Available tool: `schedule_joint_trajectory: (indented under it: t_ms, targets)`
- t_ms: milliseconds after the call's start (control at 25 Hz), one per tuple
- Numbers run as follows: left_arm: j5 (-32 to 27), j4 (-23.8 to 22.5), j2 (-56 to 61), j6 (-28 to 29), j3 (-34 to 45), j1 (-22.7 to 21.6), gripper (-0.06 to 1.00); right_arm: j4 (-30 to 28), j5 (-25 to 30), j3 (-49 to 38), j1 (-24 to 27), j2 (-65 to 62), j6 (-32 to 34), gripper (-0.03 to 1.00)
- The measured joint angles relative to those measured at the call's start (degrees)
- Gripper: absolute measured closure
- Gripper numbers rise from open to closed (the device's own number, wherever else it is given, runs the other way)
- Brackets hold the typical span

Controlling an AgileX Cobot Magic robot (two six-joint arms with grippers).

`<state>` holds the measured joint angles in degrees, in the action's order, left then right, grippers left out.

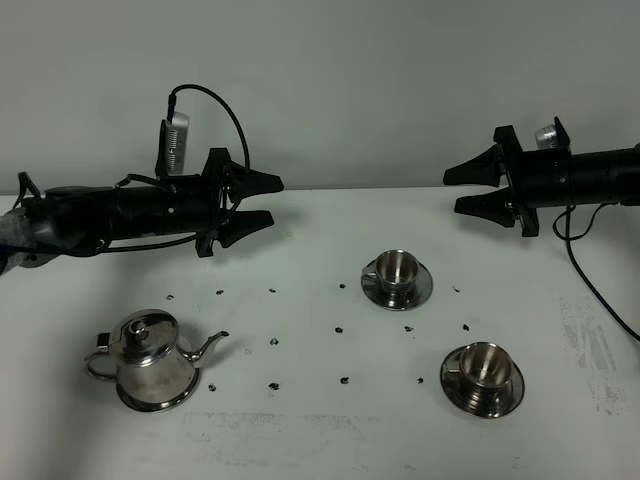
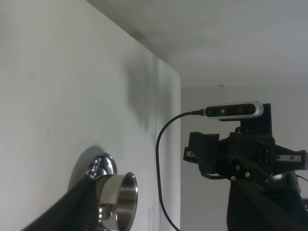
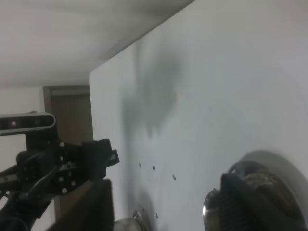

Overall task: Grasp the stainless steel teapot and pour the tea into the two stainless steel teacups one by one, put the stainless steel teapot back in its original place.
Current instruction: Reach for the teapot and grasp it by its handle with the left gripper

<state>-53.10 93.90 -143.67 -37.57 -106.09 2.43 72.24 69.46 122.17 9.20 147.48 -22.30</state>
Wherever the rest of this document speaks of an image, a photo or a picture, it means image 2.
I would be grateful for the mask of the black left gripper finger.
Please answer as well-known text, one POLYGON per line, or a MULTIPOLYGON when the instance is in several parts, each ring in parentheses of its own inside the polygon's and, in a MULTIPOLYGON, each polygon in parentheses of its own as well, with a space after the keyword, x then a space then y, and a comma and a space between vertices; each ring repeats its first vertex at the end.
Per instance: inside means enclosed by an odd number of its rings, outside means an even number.
POLYGON ((25 231, 96 231, 98 202, 95 181, 82 179, 25 231))

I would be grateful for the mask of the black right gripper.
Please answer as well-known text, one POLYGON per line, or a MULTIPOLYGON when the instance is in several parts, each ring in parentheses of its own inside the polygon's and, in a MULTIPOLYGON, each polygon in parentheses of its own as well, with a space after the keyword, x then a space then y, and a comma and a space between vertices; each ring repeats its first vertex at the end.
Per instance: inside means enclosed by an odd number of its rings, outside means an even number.
POLYGON ((308 153, 292 151, 275 143, 272 135, 271 105, 263 103, 261 116, 242 119, 229 137, 191 132, 184 149, 184 161, 197 164, 208 179, 267 179, 289 171, 306 170, 308 153))

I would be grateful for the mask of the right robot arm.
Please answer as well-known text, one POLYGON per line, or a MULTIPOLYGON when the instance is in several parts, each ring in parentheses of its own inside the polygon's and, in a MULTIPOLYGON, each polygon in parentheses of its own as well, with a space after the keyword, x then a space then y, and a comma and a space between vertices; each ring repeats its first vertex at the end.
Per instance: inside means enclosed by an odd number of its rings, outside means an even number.
POLYGON ((213 105, 201 115, 240 122, 225 139, 192 132, 183 157, 197 164, 203 177, 230 181, 228 230, 307 230, 308 202, 301 197, 296 171, 307 169, 308 154, 275 143, 270 104, 213 105))

